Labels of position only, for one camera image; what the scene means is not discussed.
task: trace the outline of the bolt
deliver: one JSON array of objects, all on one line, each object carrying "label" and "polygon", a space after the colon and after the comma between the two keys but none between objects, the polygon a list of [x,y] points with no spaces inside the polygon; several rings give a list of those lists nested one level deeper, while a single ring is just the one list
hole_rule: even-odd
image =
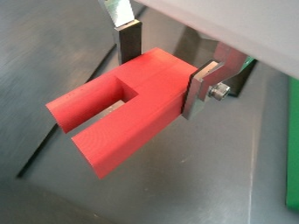
[{"label": "bolt", "polygon": [[222,82],[215,85],[210,90],[210,96],[218,101],[223,100],[230,93],[230,87]]}]

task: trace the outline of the white panel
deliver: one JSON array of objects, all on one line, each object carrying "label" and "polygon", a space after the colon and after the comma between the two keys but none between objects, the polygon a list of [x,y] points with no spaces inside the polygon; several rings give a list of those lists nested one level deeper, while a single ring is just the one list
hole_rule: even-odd
[{"label": "white panel", "polygon": [[298,0],[138,0],[299,78]]}]

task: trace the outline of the red u-shaped block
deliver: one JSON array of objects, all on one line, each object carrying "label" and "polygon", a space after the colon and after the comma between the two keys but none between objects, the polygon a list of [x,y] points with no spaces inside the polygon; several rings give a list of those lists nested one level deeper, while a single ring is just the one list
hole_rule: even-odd
[{"label": "red u-shaped block", "polygon": [[155,48],[47,104],[68,132],[115,102],[126,102],[72,138],[100,178],[180,115],[195,70]]}]

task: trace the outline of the metal clamp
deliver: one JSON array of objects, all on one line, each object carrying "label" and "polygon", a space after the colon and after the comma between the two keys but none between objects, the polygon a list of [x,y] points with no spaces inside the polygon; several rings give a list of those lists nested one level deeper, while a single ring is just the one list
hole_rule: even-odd
[{"label": "metal clamp", "polygon": [[115,28],[119,64],[142,54],[143,23],[135,19],[130,0],[98,0]]},{"label": "metal clamp", "polygon": [[246,59],[243,52],[219,42],[214,60],[191,75],[182,107],[186,119],[192,119],[211,97],[222,100],[227,96],[230,87],[222,82],[239,73]]}]

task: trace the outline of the green surface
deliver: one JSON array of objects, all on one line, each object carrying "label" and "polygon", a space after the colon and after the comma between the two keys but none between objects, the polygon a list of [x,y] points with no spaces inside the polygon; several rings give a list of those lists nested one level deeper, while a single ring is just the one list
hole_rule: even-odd
[{"label": "green surface", "polygon": [[287,195],[289,208],[299,210],[299,80],[290,78]]}]

